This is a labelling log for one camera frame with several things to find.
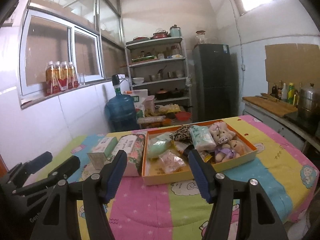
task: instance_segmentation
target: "pressure cooker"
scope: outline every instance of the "pressure cooker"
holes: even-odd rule
[[[313,83],[309,87],[301,88],[298,104],[298,115],[306,120],[320,117],[320,90],[315,89]]]

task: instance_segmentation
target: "white bowl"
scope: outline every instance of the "white bowl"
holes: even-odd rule
[[[140,85],[144,82],[144,78],[133,78],[132,81],[136,84],[136,85]]]

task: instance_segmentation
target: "bottle cap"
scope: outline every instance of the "bottle cap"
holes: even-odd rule
[[[111,77],[112,79],[112,85],[116,86],[120,84],[120,80],[119,80],[119,76],[118,75],[112,75]]]

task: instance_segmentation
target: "white window frame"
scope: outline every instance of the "white window frame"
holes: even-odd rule
[[[99,70],[99,75],[88,75],[84,76],[85,82],[91,82],[91,81],[97,81],[97,80],[103,80],[104,79],[104,73],[103,73],[103,64],[101,60],[101,53],[100,53],[100,37],[99,35],[90,32],[89,30],[86,30],[76,24],[73,24],[71,22],[68,22],[66,20],[63,20],[59,17],[39,12],[36,10],[28,10],[25,24],[23,26],[22,36],[21,36],[21,42],[20,42],[20,85],[21,85],[21,93],[22,95],[28,95],[31,93],[44,91],[45,88],[45,82],[34,84],[31,86],[27,86],[27,80],[26,80],[26,48],[27,48],[27,37],[28,37],[28,31],[29,26],[31,22],[31,17],[39,17],[45,20],[49,20],[52,22],[56,22],[58,24],[62,24],[68,28],[68,57],[69,61],[72,61],[76,68],[76,48],[75,48],[75,31],[78,33],[81,33],[83,35],[87,35],[91,38],[94,38],[95,40],[95,49],[96,49],[96,56],[97,56],[97,65]]]

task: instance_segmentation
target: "white bottle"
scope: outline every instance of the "white bottle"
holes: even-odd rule
[[[281,90],[281,100],[286,102],[288,99],[287,85],[283,83],[283,89]]]

